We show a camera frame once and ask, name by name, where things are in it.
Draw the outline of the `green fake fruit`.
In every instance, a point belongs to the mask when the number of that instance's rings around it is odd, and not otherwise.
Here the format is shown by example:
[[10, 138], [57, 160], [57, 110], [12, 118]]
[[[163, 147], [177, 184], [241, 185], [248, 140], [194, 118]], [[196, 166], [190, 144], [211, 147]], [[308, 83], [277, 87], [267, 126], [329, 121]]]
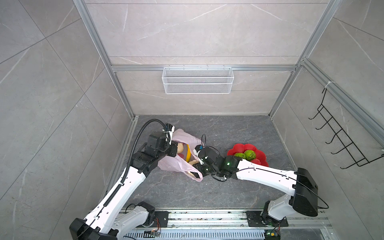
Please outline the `green fake fruit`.
[[245, 152], [244, 152], [244, 154], [246, 155], [246, 157], [247, 157], [247, 161], [252, 161], [253, 159], [256, 159], [257, 158], [257, 156], [256, 156], [256, 152], [255, 151], [253, 151], [253, 150], [246, 150]]
[[247, 159], [246, 155], [244, 153], [236, 153], [234, 154], [235, 157], [241, 158], [241, 159]]

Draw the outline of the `cream fake fruit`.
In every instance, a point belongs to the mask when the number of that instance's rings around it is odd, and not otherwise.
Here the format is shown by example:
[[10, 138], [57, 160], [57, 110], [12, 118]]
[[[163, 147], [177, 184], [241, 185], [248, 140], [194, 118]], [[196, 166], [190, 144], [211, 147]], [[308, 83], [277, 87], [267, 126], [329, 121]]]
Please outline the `cream fake fruit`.
[[195, 165], [195, 164], [199, 164], [200, 163], [200, 161], [198, 161], [198, 160], [193, 160], [193, 161], [190, 161], [189, 162], [189, 164], [191, 165], [191, 166], [193, 166], [193, 165]]
[[177, 145], [177, 154], [181, 154], [184, 151], [185, 144], [184, 143], [178, 143]]

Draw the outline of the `pink plastic bag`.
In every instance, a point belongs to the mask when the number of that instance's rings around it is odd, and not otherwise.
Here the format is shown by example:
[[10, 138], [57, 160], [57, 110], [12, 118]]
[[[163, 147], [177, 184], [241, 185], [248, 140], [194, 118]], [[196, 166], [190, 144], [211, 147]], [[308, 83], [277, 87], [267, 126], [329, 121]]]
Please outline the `pink plastic bag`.
[[184, 143], [184, 151], [181, 154], [177, 154], [174, 158], [169, 156], [164, 157], [158, 162], [158, 167], [163, 171], [184, 173], [189, 178], [197, 182], [201, 182], [203, 180], [202, 174], [186, 162], [186, 144], [188, 144], [191, 148], [192, 156], [190, 161], [193, 161], [195, 160], [193, 150], [197, 145], [201, 144], [201, 140], [186, 133], [182, 129], [177, 129], [173, 134], [173, 141], [176, 141], [177, 143]]

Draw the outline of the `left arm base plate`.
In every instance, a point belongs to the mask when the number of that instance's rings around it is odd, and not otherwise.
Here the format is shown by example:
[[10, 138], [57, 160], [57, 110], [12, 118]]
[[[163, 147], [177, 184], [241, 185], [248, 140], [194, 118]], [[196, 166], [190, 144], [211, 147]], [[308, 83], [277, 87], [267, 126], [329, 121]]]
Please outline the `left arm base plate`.
[[169, 214], [170, 212], [168, 211], [155, 211], [153, 213], [149, 213], [143, 227], [157, 228], [160, 226], [160, 228], [166, 228], [168, 226]]

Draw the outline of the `yellow fake banana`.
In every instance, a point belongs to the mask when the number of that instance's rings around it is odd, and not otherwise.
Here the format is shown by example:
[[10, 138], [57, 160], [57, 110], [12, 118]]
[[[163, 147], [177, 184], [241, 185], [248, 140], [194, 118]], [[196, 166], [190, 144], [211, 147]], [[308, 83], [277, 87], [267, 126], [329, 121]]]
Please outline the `yellow fake banana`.
[[186, 146], [187, 146], [186, 162], [189, 163], [191, 160], [191, 156], [192, 156], [191, 148], [188, 144], [186, 144]]

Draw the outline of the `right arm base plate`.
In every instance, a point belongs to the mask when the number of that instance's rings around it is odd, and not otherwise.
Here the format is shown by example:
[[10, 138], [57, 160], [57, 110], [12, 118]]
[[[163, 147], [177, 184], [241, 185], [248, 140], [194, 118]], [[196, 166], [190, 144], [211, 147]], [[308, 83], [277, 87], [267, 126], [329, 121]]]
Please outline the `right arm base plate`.
[[249, 227], [288, 227], [286, 218], [275, 220], [262, 211], [246, 211], [246, 219]]

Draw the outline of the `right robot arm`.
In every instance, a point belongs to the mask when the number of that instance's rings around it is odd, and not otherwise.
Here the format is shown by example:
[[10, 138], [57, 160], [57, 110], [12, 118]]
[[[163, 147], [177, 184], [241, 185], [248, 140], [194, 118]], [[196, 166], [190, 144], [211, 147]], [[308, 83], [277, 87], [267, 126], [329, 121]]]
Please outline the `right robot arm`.
[[228, 179], [251, 181], [269, 186], [284, 193], [274, 201], [267, 201], [260, 215], [264, 225], [277, 226], [292, 214], [307, 217], [318, 215], [318, 186], [310, 173], [303, 168], [283, 171], [257, 165], [236, 156], [222, 157], [211, 147], [198, 145], [193, 150], [198, 162], [194, 164], [204, 177], [219, 182]]

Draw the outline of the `red fake fruit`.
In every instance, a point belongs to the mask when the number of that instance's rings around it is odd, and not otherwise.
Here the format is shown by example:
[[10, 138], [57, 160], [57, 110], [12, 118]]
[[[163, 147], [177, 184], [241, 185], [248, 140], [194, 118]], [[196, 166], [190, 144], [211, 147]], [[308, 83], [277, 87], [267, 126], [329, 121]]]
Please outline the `red fake fruit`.
[[251, 161], [251, 163], [256, 164], [256, 165], [261, 165], [261, 161], [258, 160], [258, 159], [253, 159], [253, 160]]

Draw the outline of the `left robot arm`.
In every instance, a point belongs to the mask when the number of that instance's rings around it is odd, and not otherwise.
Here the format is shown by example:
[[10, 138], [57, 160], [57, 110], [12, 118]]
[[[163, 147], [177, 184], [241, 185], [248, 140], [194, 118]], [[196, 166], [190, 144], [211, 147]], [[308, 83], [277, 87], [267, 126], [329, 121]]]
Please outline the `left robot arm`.
[[159, 160], [177, 155], [178, 144], [172, 140], [173, 130], [152, 133], [147, 143], [132, 155], [131, 164], [103, 200], [84, 218], [70, 225], [74, 240], [120, 240], [140, 225], [154, 221], [155, 208], [139, 203], [133, 210], [119, 215], [136, 188], [158, 166]]

